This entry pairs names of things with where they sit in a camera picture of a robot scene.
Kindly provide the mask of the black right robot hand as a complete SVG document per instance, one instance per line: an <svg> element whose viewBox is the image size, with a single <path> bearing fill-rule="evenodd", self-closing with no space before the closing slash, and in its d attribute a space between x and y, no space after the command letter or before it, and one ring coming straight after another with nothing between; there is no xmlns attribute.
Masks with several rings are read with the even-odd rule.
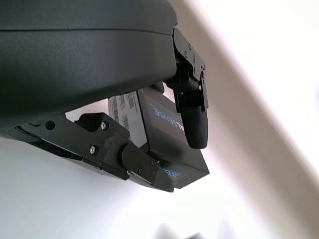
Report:
<svg viewBox="0 0 319 239"><path fill-rule="evenodd" d="M205 63L166 0L3 0L0 135L173 192L209 174Z"/></svg>

